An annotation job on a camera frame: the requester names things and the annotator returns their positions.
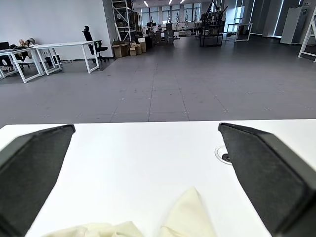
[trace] crumpled fabric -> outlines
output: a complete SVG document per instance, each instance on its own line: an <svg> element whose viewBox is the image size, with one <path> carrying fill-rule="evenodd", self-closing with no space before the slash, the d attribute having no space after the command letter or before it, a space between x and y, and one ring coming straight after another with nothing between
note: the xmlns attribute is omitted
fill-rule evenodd
<svg viewBox="0 0 316 237"><path fill-rule="evenodd" d="M43 237L144 237L132 222L112 226L105 223L87 224L56 231ZM202 205L199 193L192 187L171 209L158 237L216 237Z"/></svg>
<svg viewBox="0 0 316 237"><path fill-rule="evenodd" d="M160 228L159 237L216 237L194 187L187 190L175 203Z"/></svg>
<svg viewBox="0 0 316 237"><path fill-rule="evenodd" d="M133 222L112 226L93 223L59 230L43 237L144 237Z"/></svg>

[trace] office room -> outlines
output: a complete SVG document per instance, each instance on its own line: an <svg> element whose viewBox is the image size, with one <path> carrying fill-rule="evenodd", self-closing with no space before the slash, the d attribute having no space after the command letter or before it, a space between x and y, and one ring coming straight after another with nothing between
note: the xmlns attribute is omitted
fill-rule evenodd
<svg viewBox="0 0 316 237"><path fill-rule="evenodd" d="M0 16L0 237L314 235L316 0Z"/></svg>

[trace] black shelf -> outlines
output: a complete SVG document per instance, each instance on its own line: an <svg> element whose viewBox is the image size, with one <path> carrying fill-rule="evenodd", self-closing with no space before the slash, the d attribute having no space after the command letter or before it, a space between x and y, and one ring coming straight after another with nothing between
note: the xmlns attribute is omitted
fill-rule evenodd
<svg viewBox="0 0 316 237"><path fill-rule="evenodd" d="M225 25L225 21L221 21L217 25L202 26L200 37L199 37L199 46L200 47L221 46L223 42L223 37L224 37L224 25Z"/></svg>

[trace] chair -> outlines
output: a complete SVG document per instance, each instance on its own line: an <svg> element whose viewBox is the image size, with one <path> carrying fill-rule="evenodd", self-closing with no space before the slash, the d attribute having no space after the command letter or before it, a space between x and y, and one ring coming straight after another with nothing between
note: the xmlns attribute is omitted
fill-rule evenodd
<svg viewBox="0 0 316 237"><path fill-rule="evenodd" d="M90 30L90 28L88 26L84 26L84 30L83 30L84 37L85 37L86 41L93 41L89 30ZM97 53L99 53L98 59L100 59L101 62L102 62L102 60L104 60L104 62L105 62L105 60L107 58L106 57L102 57L100 55L100 52L107 50L108 47L101 47L102 40L95 41L94 45L95 45L95 51ZM90 49L91 54L94 55L93 46L91 44L89 44L89 49Z"/></svg>

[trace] white desk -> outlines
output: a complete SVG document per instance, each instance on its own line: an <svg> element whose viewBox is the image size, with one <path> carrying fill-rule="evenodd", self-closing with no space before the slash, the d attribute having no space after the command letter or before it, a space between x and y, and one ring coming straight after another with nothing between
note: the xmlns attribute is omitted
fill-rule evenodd
<svg viewBox="0 0 316 237"><path fill-rule="evenodd" d="M88 45L88 44L91 44L93 46L93 52L94 52L94 57L95 57L95 62L97 64L96 67L90 69L89 67L89 63L88 63L88 59L87 59L87 55L85 53L85 50L84 50L84 46L85 45ZM54 72L54 71L57 71L57 70L62 70L61 66L60 66L60 63L58 62L58 59L57 59L57 54L56 54L56 51L55 51L55 48L60 48L60 47L71 47L71 46L81 46L82 48L82 52L83 52L83 56L84 56L84 60L85 60L85 63L86 63L86 66L87 66L87 70L88 70L88 73L91 74L91 72L93 72L94 70L100 68L99 67L99 62L98 62L98 56L97 56L97 53L96 53L96 50L95 50L95 45L94 45L94 41L82 41L82 42L70 42L70 43L52 43L52 44L40 44L40 45L36 45L34 46L34 48L37 50L38 52L38 55L39 55L39 58L40 58L40 61L41 63L43 64L43 67L45 69L45 72L47 75L49 75L50 73ZM44 61L44 56L43 54L41 53L41 50L43 49L48 49L48 55L51 59L51 62L53 64L53 67L52 69L48 70L47 69L47 66L45 65ZM53 57L52 55L56 58L56 61L57 63L54 62L53 60Z"/></svg>
<svg viewBox="0 0 316 237"><path fill-rule="evenodd" d="M252 29L252 23L240 23L240 24L227 24L227 32L228 33L228 28L229 26L237 26L237 32L236 32L236 37L232 40L235 40L235 42L237 41L249 41L249 38L250 38L250 33L251 33L251 29ZM247 39L238 39L238 36L239 36L239 27L240 26L248 26L249 29L249 34L248 34L248 38Z"/></svg>
<svg viewBox="0 0 316 237"><path fill-rule="evenodd" d="M230 121L272 132L316 169L316 119ZM27 237L90 222L133 221L157 236L177 198L200 192L218 237L271 237L233 167L214 155L218 121L75 124L51 194ZM16 136L53 124L7 125L0 149Z"/></svg>
<svg viewBox="0 0 316 237"><path fill-rule="evenodd" d="M36 74L36 75L34 75L34 76L31 76L31 77L29 77L29 78L25 78L25 76L24 76L24 74L23 74L23 71L22 71L22 69L21 69L20 66L19 66L19 62L17 61L17 59L16 59L16 57L15 57L15 54L17 54L17 53L22 53L22 52L26 52L26 51L30 51L30 52L31 52L32 59L33 59L33 61L34 61L34 64L35 64L35 66L36 66L36 69L37 69L37 71L38 71L38 74ZM43 75L44 75L44 74L43 74L43 71L42 71L42 69L41 69L41 67L40 67L40 63L39 63L39 61L38 61L38 59L37 59L37 54L36 54L36 52L35 52L34 47L31 46L31 47L24 48L24 49L20 49L20 50L16 50L16 51L13 51L13 50L11 50L11 51L5 50L5 51L3 51L3 52L0 51L0 56L5 56L5 55L9 56L9 58L10 58L12 64L13 64L14 70L13 70L12 72L9 72L9 73L6 73L6 74L5 74L5 73L0 69L0 76L1 76L2 78L4 78L4 77L6 77L6 76L8 76L8 75L11 75L11 74L14 74L14 73L17 73L17 72L18 72L18 73L20 74L20 76L21 76L23 82L24 82L24 83L27 83L28 81L30 81L30 80L32 80L32 79L34 79L34 78L37 78L37 77L40 77L40 76L43 76Z"/></svg>

